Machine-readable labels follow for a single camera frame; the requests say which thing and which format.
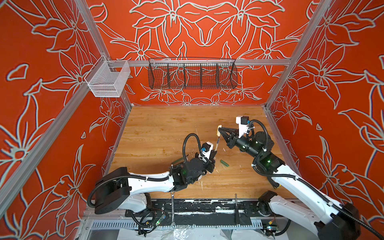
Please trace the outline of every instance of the orange wall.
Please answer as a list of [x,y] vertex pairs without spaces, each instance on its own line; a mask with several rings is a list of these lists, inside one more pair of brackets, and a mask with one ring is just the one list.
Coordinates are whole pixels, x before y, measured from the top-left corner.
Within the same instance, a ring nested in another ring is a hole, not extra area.
[[[155,57],[289,58],[318,1],[87,0],[114,60]],[[131,102],[263,104],[283,66],[240,67],[233,90],[148,89],[147,70],[131,68]]]
[[[72,0],[0,3],[0,187],[100,57]],[[126,109],[88,93],[0,219],[1,239],[72,239]]]
[[381,234],[383,13],[382,1],[334,1],[272,108],[302,176]]

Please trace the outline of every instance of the wood grain surface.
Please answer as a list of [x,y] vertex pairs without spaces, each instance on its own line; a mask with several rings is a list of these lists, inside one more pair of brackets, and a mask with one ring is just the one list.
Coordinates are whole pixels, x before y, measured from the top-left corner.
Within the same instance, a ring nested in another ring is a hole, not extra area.
[[[196,133],[200,142],[217,141],[217,126],[238,128],[236,116],[258,119],[267,127],[275,146],[272,152],[283,159],[280,148],[270,130],[261,107],[249,106],[135,106],[129,115],[124,134],[113,159],[110,172],[127,167],[137,174],[155,174],[168,171],[170,164],[182,157],[184,138]],[[255,132],[261,131],[255,125]],[[186,154],[191,158],[198,151],[196,139],[191,137]],[[237,147],[229,149],[222,137],[216,154],[213,173],[203,176],[198,182],[176,192],[175,198],[234,198],[256,199],[267,190],[273,190],[284,198],[296,198],[284,187],[273,189],[267,179],[251,168],[253,158]],[[225,167],[220,160],[229,164]],[[151,192],[151,197],[170,198],[170,193]]]

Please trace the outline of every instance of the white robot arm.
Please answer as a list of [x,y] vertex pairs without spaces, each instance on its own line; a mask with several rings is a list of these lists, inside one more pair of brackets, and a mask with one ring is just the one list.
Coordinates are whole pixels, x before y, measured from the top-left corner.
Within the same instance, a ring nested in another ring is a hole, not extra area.
[[[275,156],[271,152],[274,143],[260,121],[249,121],[249,117],[239,116],[236,117],[236,123],[239,124],[238,129],[218,128],[227,146],[229,148],[237,146],[240,151],[251,155],[254,158],[251,166],[255,172],[267,177],[274,188],[282,185],[309,208],[298,206],[272,191],[267,191],[258,199],[260,214],[282,215],[313,232],[320,240],[357,239],[361,234],[360,225],[379,239],[384,239],[376,230],[360,221],[359,212],[352,204],[343,205],[323,194]],[[263,132],[254,133],[254,123],[259,124]],[[279,235],[279,233],[268,231],[265,231],[265,234]]]
[[[188,161],[185,145],[191,136],[196,137],[199,152]],[[175,166],[171,165],[169,172],[161,174],[128,173],[127,167],[114,170],[96,183],[88,196],[88,206],[95,208],[95,214],[108,213],[117,208],[140,212],[152,208],[150,192],[180,191],[207,172],[213,172],[217,151],[213,150],[212,143],[205,142],[200,145],[199,137],[191,133],[184,140],[182,153],[184,161]]]

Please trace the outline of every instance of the black wire basket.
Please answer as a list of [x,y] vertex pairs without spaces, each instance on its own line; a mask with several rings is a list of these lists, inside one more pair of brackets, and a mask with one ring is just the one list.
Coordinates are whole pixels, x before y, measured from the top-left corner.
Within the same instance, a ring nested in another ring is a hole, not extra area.
[[151,89],[233,89],[237,86],[235,59],[151,58]]

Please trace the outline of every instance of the wire basket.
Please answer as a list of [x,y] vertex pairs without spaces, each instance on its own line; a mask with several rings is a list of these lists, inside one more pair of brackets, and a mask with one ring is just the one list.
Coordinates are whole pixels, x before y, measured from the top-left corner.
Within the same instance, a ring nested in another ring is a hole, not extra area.
[[151,89],[233,89],[237,86],[235,59],[151,58]]
[[111,61],[107,61],[104,56],[101,56],[85,77],[85,81],[95,97],[120,97],[131,73],[127,61],[120,71],[114,67],[109,67],[109,62]]

